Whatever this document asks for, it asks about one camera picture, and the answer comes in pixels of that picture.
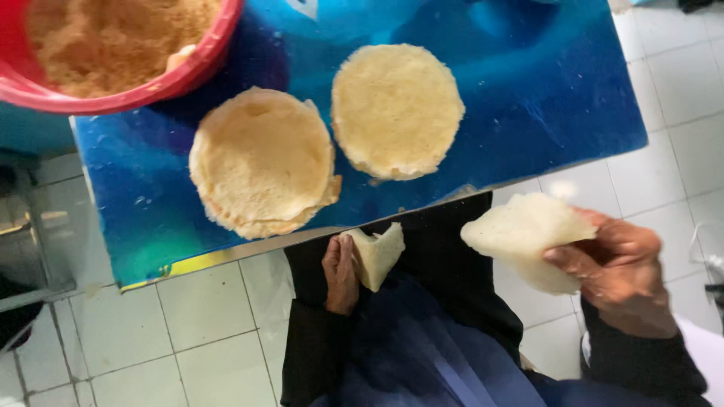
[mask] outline person's left hand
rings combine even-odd
[[[350,316],[360,298],[357,260],[352,254],[354,241],[349,235],[332,236],[321,260],[327,278],[327,311]]]

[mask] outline person's right hand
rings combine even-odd
[[[581,281],[581,294],[611,327],[638,337],[676,336],[656,233],[595,211],[577,211],[599,228],[595,240],[549,249],[545,260]]]

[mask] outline tiled floor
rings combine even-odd
[[[722,327],[688,259],[695,222],[724,221],[724,9],[684,16],[674,0],[616,15],[648,147],[499,190],[543,191],[659,232],[675,312]],[[274,406],[281,393],[290,271],[281,251],[120,295],[75,155],[46,162],[36,198],[54,255],[79,290],[47,306],[29,343],[0,359],[0,407]],[[18,219],[0,201],[0,225]],[[724,256],[724,225],[697,256]],[[495,264],[495,285],[526,327],[521,349],[544,373],[577,377],[577,297],[538,293]]]

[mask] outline flatbread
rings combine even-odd
[[[420,46],[364,46],[334,77],[334,138],[373,177],[412,180],[437,171],[464,114],[453,74]]]
[[[478,253],[499,259],[531,287],[554,295],[574,294],[581,283],[543,260],[543,252],[596,237],[597,228],[564,201],[543,193],[514,195],[475,221],[460,236]]]
[[[405,250],[402,225],[393,222],[382,235],[375,233],[368,236],[360,229],[342,234],[352,236],[355,242],[354,254],[360,265],[360,282],[376,293]]]
[[[201,121],[189,170],[209,219],[247,239],[302,227],[341,188],[314,104],[256,87]]]

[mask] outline white cable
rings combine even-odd
[[[705,225],[714,224],[724,225],[724,222],[700,222],[696,225],[696,227],[694,228],[694,236],[691,237],[691,242],[689,243],[689,260],[691,260],[692,263],[705,265],[708,269],[717,272],[722,278],[724,278],[724,257],[712,254],[709,256],[705,256],[702,260],[699,260],[695,259],[694,254],[692,253],[692,251],[694,250],[694,243],[696,242],[696,238],[699,236],[699,228]]]

